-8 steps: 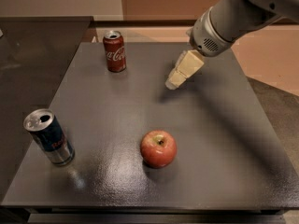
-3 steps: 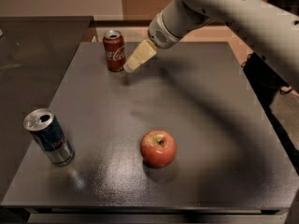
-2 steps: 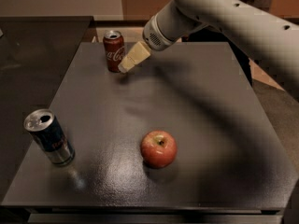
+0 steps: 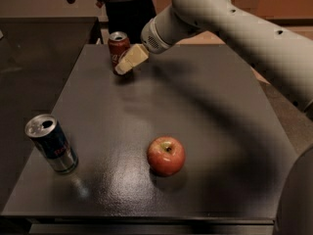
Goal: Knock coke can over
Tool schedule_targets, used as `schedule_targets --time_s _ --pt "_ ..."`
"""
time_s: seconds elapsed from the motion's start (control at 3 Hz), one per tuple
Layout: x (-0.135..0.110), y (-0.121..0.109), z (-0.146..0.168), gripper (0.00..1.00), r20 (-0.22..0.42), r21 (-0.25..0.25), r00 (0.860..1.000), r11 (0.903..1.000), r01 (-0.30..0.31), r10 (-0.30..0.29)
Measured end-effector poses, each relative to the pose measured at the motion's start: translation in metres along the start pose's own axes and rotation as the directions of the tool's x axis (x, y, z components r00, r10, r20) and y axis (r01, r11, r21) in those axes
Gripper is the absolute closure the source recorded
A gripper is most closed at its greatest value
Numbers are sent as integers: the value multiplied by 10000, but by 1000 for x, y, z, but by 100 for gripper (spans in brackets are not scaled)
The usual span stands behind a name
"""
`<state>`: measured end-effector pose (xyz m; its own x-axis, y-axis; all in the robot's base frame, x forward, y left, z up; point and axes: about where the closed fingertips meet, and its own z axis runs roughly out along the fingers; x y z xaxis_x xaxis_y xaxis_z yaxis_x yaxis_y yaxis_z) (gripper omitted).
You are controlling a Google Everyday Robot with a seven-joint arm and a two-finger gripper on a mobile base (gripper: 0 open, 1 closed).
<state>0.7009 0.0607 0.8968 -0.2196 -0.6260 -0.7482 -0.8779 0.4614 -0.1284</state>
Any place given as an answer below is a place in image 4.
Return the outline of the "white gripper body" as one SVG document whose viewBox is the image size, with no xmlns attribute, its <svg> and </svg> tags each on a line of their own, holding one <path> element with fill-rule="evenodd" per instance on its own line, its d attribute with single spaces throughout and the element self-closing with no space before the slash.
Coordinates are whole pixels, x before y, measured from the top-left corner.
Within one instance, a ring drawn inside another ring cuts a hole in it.
<svg viewBox="0 0 313 235">
<path fill-rule="evenodd" d="M 142 29 L 141 41 L 150 53 L 161 54 L 172 47 L 172 43 L 167 40 L 169 33 L 169 20 L 155 17 Z"/>
</svg>

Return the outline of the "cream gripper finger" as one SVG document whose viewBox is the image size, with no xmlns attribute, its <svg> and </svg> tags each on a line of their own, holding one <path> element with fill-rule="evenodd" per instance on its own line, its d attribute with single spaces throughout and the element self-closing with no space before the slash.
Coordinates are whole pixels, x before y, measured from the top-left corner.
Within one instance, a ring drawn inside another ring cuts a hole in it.
<svg viewBox="0 0 313 235">
<path fill-rule="evenodd" d="M 125 75 L 133 68 L 142 64 L 149 58 L 149 51 L 143 44 L 134 44 L 119 59 L 114 70 L 119 75 Z"/>
</svg>

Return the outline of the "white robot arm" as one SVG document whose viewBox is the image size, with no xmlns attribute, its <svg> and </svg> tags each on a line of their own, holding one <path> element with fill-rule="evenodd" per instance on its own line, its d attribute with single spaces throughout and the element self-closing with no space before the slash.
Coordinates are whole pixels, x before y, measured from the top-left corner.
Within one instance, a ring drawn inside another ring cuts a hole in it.
<svg viewBox="0 0 313 235">
<path fill-rule="evenodd" d="M 114 70 L 124 75 L 150 53 L 210 31 L 313 120 L 313 41 L 245 12 L 231 0 L 172 0 L 142 29 Z M 313 147 L 296 160 L 286 180 L 273 235 L 313 235 Z"/>
</svg>

